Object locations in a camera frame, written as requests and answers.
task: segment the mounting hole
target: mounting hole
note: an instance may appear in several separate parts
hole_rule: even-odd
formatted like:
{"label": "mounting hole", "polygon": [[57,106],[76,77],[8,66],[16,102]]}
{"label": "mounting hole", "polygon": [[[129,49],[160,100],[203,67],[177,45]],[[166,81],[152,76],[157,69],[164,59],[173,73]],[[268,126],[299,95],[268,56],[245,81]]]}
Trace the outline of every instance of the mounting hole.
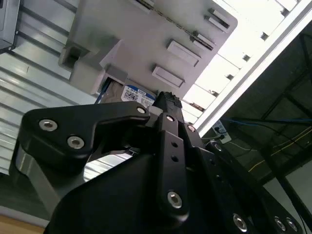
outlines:
{"label": "mounting hole", "polygon": [[233,221],[234,224],[243,232],[247,232],[247,225],[245,221],[238,215],[238,214],[233,214]]}
{"label": "mounting hole", "polygon": [[179,159],[174,155],[171,156],[171,159],[173,162],[179,162]]}
{"label": "mounting hole", "polygon": [[182,207],[182,199],[176,192],[168,192],[167,199],[173,208],[180,209]]}
{"label": "mounting hole", "polygon": [[172,146],[177,148],[177,144],[175,142],[171,142]]}
{"label": "mounting hole", "polygon": [[222,177],[221,177],[221,176],[219,176],[219,175],[216,175],[216,178],[217,178],[217,180],[219,180],[220,182],[222,182],[222,181],[223,181]]}

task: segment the metal bolt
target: metal bolt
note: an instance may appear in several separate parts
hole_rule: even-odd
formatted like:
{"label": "metal bolt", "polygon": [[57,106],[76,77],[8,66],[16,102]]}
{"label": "metal bolt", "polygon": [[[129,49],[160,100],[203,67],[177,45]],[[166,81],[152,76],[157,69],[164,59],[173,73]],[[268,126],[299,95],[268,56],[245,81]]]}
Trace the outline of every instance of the metal bolt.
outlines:
{"label": "metal bolt", "polygon": [[295,232],[297,232],[297,231],[298,231],[298,228],[297,228],[297,226],[295,225],[295,223],[294,223],[290,218],[287,218],[286,220],[287,220],[288,225],[289,225]]}
{"label": "metal bolt", "polygon": [[233,221],[238,229],[240,229],[243,233],[247,232],[247,225],[238,214],[233,214]]}
{"label": "metal bolt", "polygon": [[188,127],[188,129],[190,129],[192,132],[195,132],[195,131],[196,131],[196,129],[195,129],[192,125],[188,125],[187,127]]}
{"label": "metal bolt", "polygon": [[282,223],[282,221],[279,219],[279,217],[275,217],[275,222],[282,231],[286,231],[286,227]]}
{"label": "metal bolt", "polygon": [[171,122],[173,122],[175,119],[174,118],[172,118],[171,116],[167,116],[167,119],[169,120],[169,121],[171,121]]}
{"label": "metal bolt", "polygon": [[58,124],[55,123],[53,120],[43,119],[39,122],[39,127],[44,131],[52,132],[56,128],[58,128]]}
{"label": "metal bolt", "polygon": [[67,139],[69,147],[74,149],[81,149],[84,146],[84,141],[78,136],[71,136]]}
{"label": "metal bolt", "polygon": [[141,107],[137,107],[137,111],[139,111],[142,114],[146,113],[146,111],[143,108],[141,108]]}
{"label": "metal bolt", "polygon": [[176,209],[180,209],[182,207],[182,199],[179,196],[179,194],[177,194],[173,191],[168,192],[167,199],[168,199],[169,203],[172,205],[172,207],[174,207]]}
{"label": "metal bolt", "polygon": [[219,146],[218,144],[214,144],[214,147],[215,147],[217,150],[222,151],[221,146]]}

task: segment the black metal bracket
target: black metal bracket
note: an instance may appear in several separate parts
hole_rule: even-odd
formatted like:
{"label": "black metal bracket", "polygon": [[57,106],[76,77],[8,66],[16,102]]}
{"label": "black metal bracket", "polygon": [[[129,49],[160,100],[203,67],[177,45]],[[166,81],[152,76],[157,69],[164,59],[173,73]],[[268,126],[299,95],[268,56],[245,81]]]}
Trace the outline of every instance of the black metal bracket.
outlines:
{"label": "black metal bracket", "polygon": [[301,198],[298,196],[296,191],[293,189],[292,185],[286,179],[285,175],[281,173],[280,169],[277,167],[276,163],[272,159],[271,149],[265,148],[261,151],[262,157],[265,159],[267,165],[272,170],[272,173],[275,175],[276,179],[286,192],[287,196],[291,200],[293,206],[297,210],[298,214],[302,216],[305,220],[305,223],[308,225],[309,229],[312,230],[312,214],[306,205],[303,203]]}
{"label": "black metal bracket", "polygon": [[[248,194],[238,192],[256,187],[245,182],[251,180],[250,175],[239,167],[246,178],[240,178],[241,172],[233,168],[229,174],[229,162],[222,163],[213,149],[204,149],[197,130],[184,123],[181,103],[175,96],[161,93],[155,106],[163,113],[154,124],[149,122],[152,127],[144,126],[150,113],[136,102],[33,110],[23,117],[20,148],[15,150],[11,168],[21,159],[30,161],[30,170],[25,169],[25,163],[18,169],[38,190],[43,187],[33,176],[36,172],[46,178],[43,181],[49,182],[49,187],[62,189],[81,173],[88,160],[111,151],[140,149],[137,156],[87,183],[72,183],[74,189],[66,191],[53,208],[46,234],[280,233],[274,215],[283,222],[287,216],[298,225],[262,190],[256,190],[261,199],[253,200],[251,212],[251,203],[245,201]],[[138,135],[146,140],[141,141]],[[47,171],[58,176],[45,177]],[[263,217],[257,217],[256,210],[262,211]],[[248,219],[250,215],[254,224]],[[294,232],[288,228],[284,233]],[[302,233],[299,226],[296,233]]]}

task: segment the blue cable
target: blue cable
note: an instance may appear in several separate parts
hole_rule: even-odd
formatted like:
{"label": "blue cable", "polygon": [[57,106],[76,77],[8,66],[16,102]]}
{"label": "blue cable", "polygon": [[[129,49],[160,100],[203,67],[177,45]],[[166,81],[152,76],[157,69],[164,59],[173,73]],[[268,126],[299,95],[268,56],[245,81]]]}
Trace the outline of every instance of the blue cable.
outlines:
{"label": "blue cable", "polygon": [[102,98],[103,98],[104,94],[106,93],[106,91],[107,91],[109,85],[111,84],[111,82],[112,82],[112,80],[107,78],[107,80],[104,82],[102,90],[101,90],[101,92],[100,92],[100,94],[99,94],[99,96],[98,96],[98,98],[97,98],[97,100],[95,101],[94,104],[99,104],[100,103],[100,101],[102,100]]}
{"label": "blue cable", "polygon": [[312,118],[292,118],[292,119],[279,119],[280,121],[312,121]]}
{"label": "blue cable", "polygon": [[236,120],[233,120],[233,119],[230,119],[230,118],[222,118],[221,120],[235,122],[235,123],[239,123],[239,124],[242,124],[242,125],[259,126],[258,124],[255,124],[255,123],[245,123],[245,122],[236,121]]}
{"label": "blue cable", "polygon": [[[241,121],[233,120],[233,119],[230,119],[230,118],[222,118],[221,120],[235,122],[235,123],[239,123],[239,124],[242,124],[242,125],[260,126],[259,124],[256,124],[256,123],[241,122]],[[285,123],[292,122],[292,121],[294,121],[294,122],[295,121],[312,121],[312,118],[277,119],[277,121],[285,121]]]}

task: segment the wire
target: wire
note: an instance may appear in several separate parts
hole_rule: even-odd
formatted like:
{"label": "wire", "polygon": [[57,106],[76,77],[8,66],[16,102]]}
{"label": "wire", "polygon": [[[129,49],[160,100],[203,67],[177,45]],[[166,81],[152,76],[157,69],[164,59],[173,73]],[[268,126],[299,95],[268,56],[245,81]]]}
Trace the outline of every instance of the wire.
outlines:
{"label": "wire", "polygon": [[224,139],[224,135],[218,135],[218,136],[214,136],[214,137],[202,138],[202,140],[208,140],[208,142],[205,143],[206,145],[210,142],[210,140],[219,140],[219,139]]}
{"label": "wire", "polygon": [[217,133],[219,133],[219,134],[225,134],[225,133],[227,133],[227,131],[221,133],[219,127],[214,128],[214,130],[215,130]]}
{"label": "wire", "polygon": [[258,126],[258,124],[240,122],[240,121],[236,121],[236,120],[233,120],[233,119],[230,119],[230,118],[222,118],[222,120],[230,121],[230,122],[234,122],[234,123],[239,123],[239,124],[242,124],[242,125]]}
{"label": "wire", "polygon": [[278,119],[279,121],[312,121],[312,118],[290,118],[290,119]]}
{"label": "wire", "polygon": [[303,219],[302,219],[301,215],[300,215],[299,213],[298,213],[298,215],[299,215],[299,218],[301,219],[301,222],[302,222],[302,225],[303,225],[304,231],[306,232],[306,234],[308,234],[307,229],[306,229],[306,225],[305,225],[305,223],[304,223],[304,221],[303,221]]}
{"label": "wire", "polygon": [[[310,131],[308,131],[307,133],[305,133],[304,135],[302,135],[301,137],[299,137],[298,139],[296,139],[295,142],[299,141],[301,138],[305,137],[305,136],[306,136],[307,134],[309,134],[310,132],[312,132],[312,129],[311,129]],[[289,144],[289,145],[283,147],[282,149],[280,149],[280,150],[274,152],[273,154],[271,154],[271,156],[276,155],[278,152],[281,152],[282,150],[288,148],[288,147],[291,146],[291,145],[293,145],[293,143],[291,143],[291,144]],[[265,160],[262,160],[262,161],[258,162],[258,163],[255,164],[253,167],[251,167],[251,168],[248,170],[248,172],[251,172],[254,168],[256,168],[258,165],[260,165],[261,163],[264,163],[264,162],[265,162]]]}
{"label": "wire", "polygon": [[111,84],[111,82],[112,82],[112,80],[107,78],[107,80],[104,82],[102,90],[101,90],[101,92],[100,92],[99,96],[97,97],[97,100],[95,101],[94,104],[99,104],[100,103],[101,99],[103,98],[103,96],[104,96],[105,92],[107,91],[107,89],[108,89],[109,85]]}
{"label": "wire", "polygon": [[276,132],[277,134],[287,138],[288,140],[292,141],[293,144],[296,144],[297,146],[299,146],[301,149],[304,150],[304,147],[302,147],[301,145],[299,145],[296,141],[294,141],[293,139],[289,138],[288,136],[286,136],[285,134],[282,134],[281,132],[275,130],[274,128],[271,128],[267,125],[264,125],[264,124],[258,124],[259,126],[262,126],[262,127],[265,127],[265,128],[268,128],[268,129],[271,129],[272,131]]}
{"label": "wire", "polygon": [[246,152],[244,152],[244,153],[242,153],[242,154],[240,154],[240,155],[236,155],[236,156],[234,156],[234,157],[235,157],[235,158],[242,157],[242,156],[244,156],[244,155],[246,155],[246,154],[250,153],[250,152],[251,152],[251,150],[246,151]]}
{"label": "wire", "polygon": [[[306,129],[303,130],[301,133],[299,133],[298,135],[294,136],[292,139],[293,139],[293,140],[296,139],[298,136],[300,136],[301,134],[303,134],[305,131],[309,130],[310,128],[311,128],[311,127],[306,128]],[[287,141],[285,141],[285,142],[283,142],[283,143],[280,143],[280,144],[278,144],[278,145],[275,145],[275,146],[273,146],[273,148],[276,148],[276,147],[278,147],[278,146],[282,146],[282,145],[284,145],[284,144],[286,144],[286,143],[288,143],[288,142],[290,142],[290,140],[287,140]]]}
{"label": "wire", "polygon": [[[295,142],[299,141],[301,138],[305,137],[305,136],[306,136],[307,134],[309,134],[310,132],[312,132],[312,129],[311,129],[310,131],[308,131],[307,133],[305,133],[304,135],[302,135],[301,137],[299,137],[298,139],[296,139]],[[289,146],[291,146],[291,145],[293,145],[293,144],[294,144],[294,142],[290,143],[289,145],[287,145],[287,146],[281,148],[280,150],[274,152],[273,154],[271,154],[271,156],[276,155],[278,152],[280,152],[280,151],[282,151],[282,150],[288,148]]]}
{"label": "wire", "polygon": [[242,149],[242,150],[247,150],[247,151],[258,151],[258,150],[254,150],[254,149],[246,149],[246,148],[241,147],[240,145],[237,145],[237,144],[235,144],[235,143],[233,143],[233,142],[231,142],[231,141],[229,141],[228,143],[229,143],[229,144],[232,144],[232,145],[235,145],[236,147],[238,147],[238,148],[240,148],[240,149]]}
{"label": "wire", "polygon": [[299,145],[298,143],[296,143],[294,140],[292,140],[291,138],[289,138],[288,136],[282,134],[281,132],[275,130],[274,128],[271,128],[267,125],[264,125],[264,124],[260,124],[260,123],[257,123],[257,124],[249,124],[249,123],[245,123],[245,122],[241,122],[241,121],[236,121],[236,120],[233,120],[233,119],[230,119],[230,118],[223,118],[223,120],[225,121],[230,121],[230,122],[236,122],[236,123],[239,123],[239,124],[243,124],[243,125],[249,125],[249,126],[262,126],[262,127],[265,127],[265,128],[268,128],[276,133],[278,133],[279,135],[287,138],[288,140],[292,141],[293,143],[295,143],[296,145],[298,145],[301,149],[304,149],[301,145]]}

